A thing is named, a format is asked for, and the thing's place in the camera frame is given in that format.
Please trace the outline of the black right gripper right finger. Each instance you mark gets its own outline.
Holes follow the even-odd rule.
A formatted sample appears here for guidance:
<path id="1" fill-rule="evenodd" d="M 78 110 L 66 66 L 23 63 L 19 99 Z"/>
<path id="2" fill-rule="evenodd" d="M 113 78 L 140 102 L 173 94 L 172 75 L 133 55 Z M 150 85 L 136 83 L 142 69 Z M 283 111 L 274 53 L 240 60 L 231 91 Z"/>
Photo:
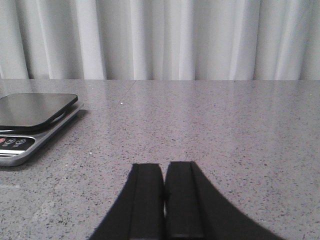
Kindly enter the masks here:
<path id="1" fill-rule="evenodd" d="M 168 240 L 280 239 L 231 204 L 195 162 L 169 164 L 165 194 Z"/>

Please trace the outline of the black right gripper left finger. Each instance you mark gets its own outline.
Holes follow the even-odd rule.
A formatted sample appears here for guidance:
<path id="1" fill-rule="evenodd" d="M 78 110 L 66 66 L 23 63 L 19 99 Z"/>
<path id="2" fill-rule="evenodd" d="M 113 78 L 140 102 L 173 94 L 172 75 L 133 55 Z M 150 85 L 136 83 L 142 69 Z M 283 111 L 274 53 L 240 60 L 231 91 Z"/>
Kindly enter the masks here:
<path id="1" fill-rule="evenodd" d="M 127 181 L 91 240 L 163 240 L 164 181 L 156 163 L 133 164 Z"/>

